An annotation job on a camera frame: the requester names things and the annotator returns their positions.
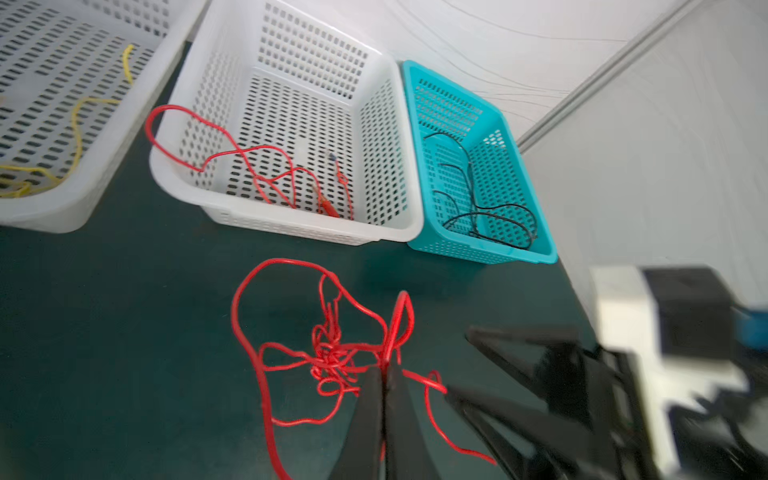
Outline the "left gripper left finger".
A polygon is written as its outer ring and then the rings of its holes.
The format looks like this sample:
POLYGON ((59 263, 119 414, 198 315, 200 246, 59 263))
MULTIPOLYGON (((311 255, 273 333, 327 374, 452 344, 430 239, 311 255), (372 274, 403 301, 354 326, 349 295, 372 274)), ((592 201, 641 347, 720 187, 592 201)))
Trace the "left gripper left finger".
POLYGON ((383 381, 378 367, 362 379, 359 396, 330 480, 378 479, 383 442, 383 381))

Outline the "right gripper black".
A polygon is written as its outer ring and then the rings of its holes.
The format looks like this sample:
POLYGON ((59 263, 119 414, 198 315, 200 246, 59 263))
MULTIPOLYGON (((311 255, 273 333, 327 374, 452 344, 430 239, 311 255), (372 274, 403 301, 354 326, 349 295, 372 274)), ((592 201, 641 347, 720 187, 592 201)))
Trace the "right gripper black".
POLYGON ((658 479, 626 355, 586 350, 571 327, 471 326, 466 340, 548 412, 463 387, 446 400, 511 479, 658 479), (528 458, 488 422, 535 447, 528 458))

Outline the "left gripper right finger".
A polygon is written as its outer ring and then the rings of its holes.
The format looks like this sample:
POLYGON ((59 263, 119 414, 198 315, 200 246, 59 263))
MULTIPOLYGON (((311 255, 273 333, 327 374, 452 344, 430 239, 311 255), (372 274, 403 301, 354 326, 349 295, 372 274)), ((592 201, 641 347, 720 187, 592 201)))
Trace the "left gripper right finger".
POLYGON ((388 366, 384 396, 386 478, 390 480, 439 480, 410 399, 402 369, 388 366))

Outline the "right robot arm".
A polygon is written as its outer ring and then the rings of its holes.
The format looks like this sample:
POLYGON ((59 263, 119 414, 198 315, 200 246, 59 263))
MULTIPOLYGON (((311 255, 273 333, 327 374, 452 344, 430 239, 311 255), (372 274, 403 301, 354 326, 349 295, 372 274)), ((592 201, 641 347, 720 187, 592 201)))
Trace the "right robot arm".
MULTIPOLYGON (((663 479, 656 427, 626 353, 585 349, 568 327, 488 329, 467 341, 531 393, 544 411, 450 386, 446 399, 511 479, 663 479)), ((752 393, 721 390, 661 410, 680 448, 679 479, 764 479, 767 455, 743 436, 752 393)))

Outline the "teal plastic basket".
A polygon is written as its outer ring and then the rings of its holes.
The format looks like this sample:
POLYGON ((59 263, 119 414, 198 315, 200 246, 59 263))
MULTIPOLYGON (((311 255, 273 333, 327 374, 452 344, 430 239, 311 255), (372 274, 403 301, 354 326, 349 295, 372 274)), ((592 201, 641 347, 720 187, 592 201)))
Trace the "teal plastic basket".
POLYGON ((482 264, 558 253, 504 115, 416 63, 402 65, 424 212, 416 251, 482 264))

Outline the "green table mat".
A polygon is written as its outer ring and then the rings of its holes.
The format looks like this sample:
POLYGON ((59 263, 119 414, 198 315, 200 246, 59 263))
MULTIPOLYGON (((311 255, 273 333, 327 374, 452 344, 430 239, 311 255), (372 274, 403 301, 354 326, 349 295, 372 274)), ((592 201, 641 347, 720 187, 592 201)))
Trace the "green table mat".
POLYGON ((359 247, 219 225, 162 191, 134 139, 87 224, 1 232, 1 475, 5 479, 271 479, 250 342, 303 350, 318 273, 392 314, 410 294, 405 368, 530 406, 465 338, 568 325, 594 334, 560 265, 486 266, 393 242, 359 247))

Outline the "middle white plastic basket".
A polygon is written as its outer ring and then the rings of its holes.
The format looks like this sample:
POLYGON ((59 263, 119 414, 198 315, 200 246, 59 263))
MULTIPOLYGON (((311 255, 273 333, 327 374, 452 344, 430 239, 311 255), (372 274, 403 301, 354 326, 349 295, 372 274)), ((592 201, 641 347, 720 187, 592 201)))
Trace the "middle white plastic basket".
POLYGON ((282 1, 214 1, 150 169, 215 222, 346 245, 422 230, 395 59, 282 1))

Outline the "white plastic basket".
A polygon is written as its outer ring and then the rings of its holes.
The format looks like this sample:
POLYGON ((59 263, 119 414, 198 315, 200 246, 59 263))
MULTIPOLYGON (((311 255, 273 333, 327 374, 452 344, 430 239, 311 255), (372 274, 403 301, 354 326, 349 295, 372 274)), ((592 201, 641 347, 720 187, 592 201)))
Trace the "white plastic basket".
POLYGON ((214 1, 150 169, 215 222, 346 245, 422 230, 395 59, 282 1, 214 1))
POLYGON ((1 222, 82 227, 180 60, 202 1, 1 5, 1 222))

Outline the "left white plastic basket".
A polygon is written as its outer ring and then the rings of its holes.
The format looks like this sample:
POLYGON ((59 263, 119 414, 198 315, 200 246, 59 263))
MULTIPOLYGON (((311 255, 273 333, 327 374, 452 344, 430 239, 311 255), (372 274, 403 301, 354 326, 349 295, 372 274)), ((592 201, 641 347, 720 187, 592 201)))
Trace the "left white plastic basket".
POLYGON ((1 5, 1 222, 82 227, 180 60, 202 1, 1 5))

